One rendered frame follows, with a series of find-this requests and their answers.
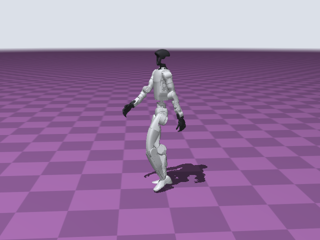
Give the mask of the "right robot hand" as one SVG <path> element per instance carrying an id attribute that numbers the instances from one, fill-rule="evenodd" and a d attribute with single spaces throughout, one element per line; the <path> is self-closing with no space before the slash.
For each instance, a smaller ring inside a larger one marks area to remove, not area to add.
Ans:
<path id="1" fill-rule="evenodd" d="M 133 100 L 132 102 L 130 102 L 129 104 L 126 104 L 126 105 L 124 106 L 122 112 L 123 112 L 123 115 L 124 115 L 125 117 L 127 117 L 126 114 L 131 110 L 131 108 L 134 108 L 134 107 L 135 107 L 135 106 L 134 106 L 134 103 L 135 103 L 135 102 L 136 102 L 136 101 Z"/>

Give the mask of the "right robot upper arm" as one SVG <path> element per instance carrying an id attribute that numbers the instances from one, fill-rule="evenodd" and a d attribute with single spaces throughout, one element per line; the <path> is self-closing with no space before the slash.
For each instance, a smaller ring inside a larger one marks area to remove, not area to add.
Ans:
<path id="1" fill-rule="evenodd" d="M 155 70 L 156 70 L 156 69 L 155 69 Z M 144 87 L 142 88 L 142 90 L 143 90 L 144 93 L 150 93 L 151 90 L 152 90 L 153 87 L 154 87 L 153 77 L 154 77 L 154 72 L 155 72 L 155 70 L 152 72 L 151 78 L 150 78 L 150 80 L 149 80 L 149 82 L 148 82 L 148 86 L 144 86 Z"/>

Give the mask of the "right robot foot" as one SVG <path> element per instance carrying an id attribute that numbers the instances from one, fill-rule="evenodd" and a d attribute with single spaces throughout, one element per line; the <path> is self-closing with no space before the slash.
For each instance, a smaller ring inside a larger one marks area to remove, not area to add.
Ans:
<path id="1" fill-rule="evenodd" d="M 159 180 L 156 180 L 156 181 L 152 181 L 152 183 L 153 184 L 157 184 L 159 182 Z M 171 181 L 169 181 L 167 184 L 172 184 L 173 182 L 172 182 L 172 180 Z"/>

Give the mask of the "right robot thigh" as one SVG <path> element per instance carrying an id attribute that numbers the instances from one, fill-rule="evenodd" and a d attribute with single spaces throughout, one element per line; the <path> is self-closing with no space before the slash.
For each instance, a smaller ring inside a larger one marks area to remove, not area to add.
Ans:
<path id="1" fill-rule="evenodd" d="M 151 120 L 151 123 L 153 121 L 153 119 L 155 118 L 155 114 L 152 116 L 152 120 Z M 161 127 L 161 126 L 160 126 Z M 160 144 L 160 138 L 161 138 L 161 128 L 160 128 L 160 134 L 156 140 L 156 142 L 154 143 L 154 146 L 156 147 L 157 149 L 157 152 L 160 154 L 160 155 L 163 155 L 166 153 L 167 151 L 167 148 L 165 145 L 163 144 Z"/>

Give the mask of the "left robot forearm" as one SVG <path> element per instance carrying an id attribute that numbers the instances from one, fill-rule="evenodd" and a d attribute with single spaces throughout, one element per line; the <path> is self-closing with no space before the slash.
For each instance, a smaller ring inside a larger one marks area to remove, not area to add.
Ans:
<path id="1" fill-rule="evenodd" d="M 179 98 L 175 92 L 172 93 L 172 97 L 174 100 L 172 100 L 171 103 L 173 104 L 174 111 L 176 114 L 179 114 L 179 117 L 181 118 L 184 114 L 179 104 Z"/>

